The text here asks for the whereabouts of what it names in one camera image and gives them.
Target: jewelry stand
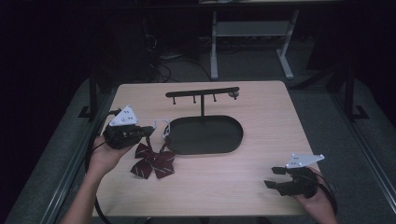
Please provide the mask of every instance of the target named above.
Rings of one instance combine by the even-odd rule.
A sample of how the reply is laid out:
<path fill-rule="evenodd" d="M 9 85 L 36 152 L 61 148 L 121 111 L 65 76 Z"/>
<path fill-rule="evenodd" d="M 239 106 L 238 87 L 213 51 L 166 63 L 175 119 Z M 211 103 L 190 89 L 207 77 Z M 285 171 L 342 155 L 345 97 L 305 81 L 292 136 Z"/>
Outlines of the jewelry stand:
<path fill-rule="evenodd" d="M 196 103 L 195 96 L 201 96 L 201 116 L 171 121 L 169 137 L 172 139 L 172 143 L 168 148 L 179 155 L 227 153 L 236 150 L 244 135 L 241 124 L 236 119 L 225 115 L 206 116 L 205 96 L 213 95 L 216 102 L 216 94 L 228 93 L 236 100 L 239 95 L 238 91 L 238 87 L 232 87 L 166 93 L 166 97 L 173 98 L 174 105 L 176 97 L 192 96 L 193 102 Z"/>

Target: black tray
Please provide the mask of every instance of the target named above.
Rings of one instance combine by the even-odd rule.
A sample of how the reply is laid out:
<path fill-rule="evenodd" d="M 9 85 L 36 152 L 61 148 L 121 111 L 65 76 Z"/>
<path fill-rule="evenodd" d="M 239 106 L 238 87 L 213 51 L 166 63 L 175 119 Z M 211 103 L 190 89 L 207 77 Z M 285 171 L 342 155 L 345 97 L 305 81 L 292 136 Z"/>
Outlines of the black tray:
<path fill-rule="evenodd" d="M 241 144 L 241 124 L 228 116 L 186 117 L 171 121 L 169 149 L 179 155 L 227 153 Z"/>

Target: wooden table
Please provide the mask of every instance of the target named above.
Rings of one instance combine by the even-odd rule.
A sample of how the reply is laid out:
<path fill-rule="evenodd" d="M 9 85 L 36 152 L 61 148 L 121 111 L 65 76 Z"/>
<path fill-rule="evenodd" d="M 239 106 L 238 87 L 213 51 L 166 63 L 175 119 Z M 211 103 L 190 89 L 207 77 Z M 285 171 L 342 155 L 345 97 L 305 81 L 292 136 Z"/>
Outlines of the wooden table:
<path fill-rule="evenodd" d="M 206 96 L 206 115 L 227 115 L 243 129 L 241 146 L 227 154 L 177 155 L 175 173 L 157 179 L 154 173 L 143 179 L 130 173 L 134 147 L 119 165 L 105 176 L 97 193 L 107 216 L 210 217 L 285 216 L 304 214 L 291 197 L 282 197 L 265 187 L 263 180 L 291 181 L 274 175 L 273 166 L 284 166 L 291 153 L 312 154 L 304 130 L 285 85 L 280 81 L 168 83 L 121 85 L 111 109 L 131 105 L 140 126 L 155 119 L 200 116 L 200 105 L 192 97 L 177 98 L 173 105 L 169 91 L 239 87 L 234 100 L 228 94 L 217 101 Z M 154 150 L 163 144 L 165 123 L 151 136 Z"/>

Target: bow tie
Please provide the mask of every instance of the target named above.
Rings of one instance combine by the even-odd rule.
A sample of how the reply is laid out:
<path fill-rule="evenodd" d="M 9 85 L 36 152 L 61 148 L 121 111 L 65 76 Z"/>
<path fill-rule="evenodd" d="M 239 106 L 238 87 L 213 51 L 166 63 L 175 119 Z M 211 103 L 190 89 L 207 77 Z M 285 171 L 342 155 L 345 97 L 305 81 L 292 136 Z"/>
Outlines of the bow tie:
<path fill-rule="evenodd" d="M 171 151 L 163 151 L 164 148 L 169 145 L 169 140 L 165 139 L 165 144 L 163 144 L 159 153 L 152 150 L 149 139 L 147 139 L 147 142 L 148 146 L 142 143 L 137 146 L 134 157 L 136 159 L 143 158 L 143 160 L 137 162 L 134 167 L 132 167 L 131 172 L 145 179 L 149 179 L 152 170 L 154 170 L 155 175 L 159 179 L 174 174 L 175 171 L 172 163 L 176 154 Z"/>

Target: white loop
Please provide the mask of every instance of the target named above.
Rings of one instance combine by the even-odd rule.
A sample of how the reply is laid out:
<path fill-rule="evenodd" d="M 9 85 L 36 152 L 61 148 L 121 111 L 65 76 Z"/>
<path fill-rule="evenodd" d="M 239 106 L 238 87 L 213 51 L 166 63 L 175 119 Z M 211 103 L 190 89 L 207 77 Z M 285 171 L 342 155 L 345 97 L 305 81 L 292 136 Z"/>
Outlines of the white loop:
<path fill-rule="evenodd" d="M 171 133 L 171 121 L 169 119 L 155 119 L 152 124 L 152 127 L 154 128 L 154 130 L 157 129 L 157 121 L 163 121 L 168 124 L 165 131 L 163 132 L 163 138 L 165 138 L 166 136 L 169 135 L 169 133 Z"/>

